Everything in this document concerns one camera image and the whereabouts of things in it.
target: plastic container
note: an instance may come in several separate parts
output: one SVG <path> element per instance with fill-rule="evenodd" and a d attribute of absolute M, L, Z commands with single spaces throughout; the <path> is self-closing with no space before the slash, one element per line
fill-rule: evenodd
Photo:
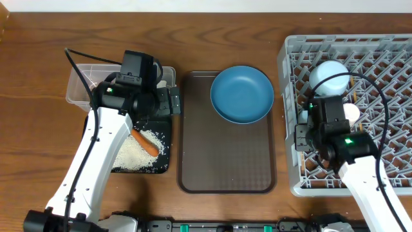
<path fill-rule="evenodd" d="M 291 192 L 299 197 L 350 196 L 338 175 L 317 165 L 314 153 L 296 152 L 294 128 L 310 93 L 310 72 L 323 61 L 339 61 L 376 81 L 386 94 L 390 120 L 382 161 L 397 195 L 412 195 L 412 34 L 291 35 L 277 56 L 286 121 L 286 160 Z M 383 105 L 373 86 L 351 77 L 344 102 L 360 117 L 353 131 L 368 132 L 379 146 Z"/>
<path fill-rule="evenodd" d="M 79 67 L 91 89 L 104 81 L 112 72 L 120 71 L 120 65 L 117 64 L 78 64 L 77 67 Z M 174 68 L 163 67 L 162 80 L 167 82 L 167 87 L 176 86 L 176 71 Z M 69 84 L 67 86 L 66 100 L 68 103 L 75 104 L 86 112 L 89 112 L 91 109 L 89 96 L 73 68 L 71 69 Z"/>

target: green clip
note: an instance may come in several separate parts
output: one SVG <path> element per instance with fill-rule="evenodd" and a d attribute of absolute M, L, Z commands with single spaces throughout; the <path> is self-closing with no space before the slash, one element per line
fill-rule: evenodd
<path fill-rule="evenodd" d="M 189 225 L 180 225 L 180 232 L 189 232 Z"/>
<path fill-rule="evenodd" d="M 263 226 L 263 232 L 272 232 L 272 226 Z"/>

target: wooden surface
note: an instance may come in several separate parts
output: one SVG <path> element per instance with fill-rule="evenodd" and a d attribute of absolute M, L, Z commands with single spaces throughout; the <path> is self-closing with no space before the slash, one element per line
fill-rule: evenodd
<path fill-rule="evenodd" d="M 3 6 L 3 4 L 0 3 L 0 41 L 5 32 L 4 29 L 8 19 L 8 14 L 8 10 L 5 8 L 5 6 Z"/>
<path fill-rule="evenodd" d="M 28 14 L 12 13 L 0 44 L 0 230 L 21 231 L 29 209 L 43 210 L 77 150 L 86 112 L 65 100 L 70 47 L 121 61 L 125 49 L 193 70 L 249 64 L 276 91 L 273 107 L 277 186 L 266 195 L 190 195 L 176 183 L 178 121 L 170 168 L 162 175 L 110 175 L 101 217 L 131 210 L 176 220 L 277 220 L 362 215 L 351 197 L 297 198 L 289 190 L 277 53 L 294 34 L 401 34 L 412 15 L 394 14 Z M 78 63 L 94 63 L 75 57 Z M 401 197 L 412 213 L 412 197 Z"/>

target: gray dish rack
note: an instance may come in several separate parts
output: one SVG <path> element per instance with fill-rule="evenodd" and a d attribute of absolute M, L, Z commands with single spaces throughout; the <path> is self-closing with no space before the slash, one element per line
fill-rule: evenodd
<path fill-rule="evenodd" d="M 279 87 L 285 107 L 286 156 L 291 192 L 298 197 L 349 196 L 338 175 L 317 165 L 314 153 L 295 150 L 294 128 L 310 93 L 310 72 L 323 61 L 336 60 L 351 72 L 371 77 L 389 103 L 389 130 L 382 153 L 397 195 L 412 195 L 412 34 L 291 35 L 277 56 Z M 351 77 L 344 101 L 356 104 L 353 131 L 367 131 L 379 146 L 383 105 L 373 86 Z"/>

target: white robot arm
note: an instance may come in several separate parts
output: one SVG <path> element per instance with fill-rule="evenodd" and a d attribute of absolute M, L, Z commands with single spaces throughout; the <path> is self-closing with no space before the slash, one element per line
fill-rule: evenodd
<path fill-rule="evenodd" d="M 95 129 L 94 120 L 94 114 L 90 111 L 82 142 L 71 163 L 70 169 L 56 194 L 47 203 L 46 208 L 53 208 L 52 213 L 54 215 L 64 216 L 67 194 L 84 158 L 84 154 L 89 147 L 90 138 L 93 136 Z M 83 213 L 87 221 L 94 223 L 98 222 L 100 216 L 102 195 L 115 157 L 133 128 L 130 116 L 128 114 L 120 115 L 118 110 L 115 109 L 99 107 L 98 120 L 100 126 L 98 140 L 77 182 L 70 207 L 71 218 L 75 218 L 78 213 Z"/>
<path fill-rule="evenodd" d="M 352 193 L 356 203 L 358 203 L 371 231 L 402 231 L 395 217 L 389 210 L 380 189 L 377 187 L 378 182 L 375 173 L 375 163 L 376 159 L 371 155 L 355 159 L 354 164 L 345 162 L 339 170 L 339 176 Z M 407 231 L 412 231 L 412 221 L 393 191 L 383 163 L 381 162 L 380 165 L 380 176 L 386 185 L 386 193 L 392 206 L 395 208 L 397 215 Z"/>

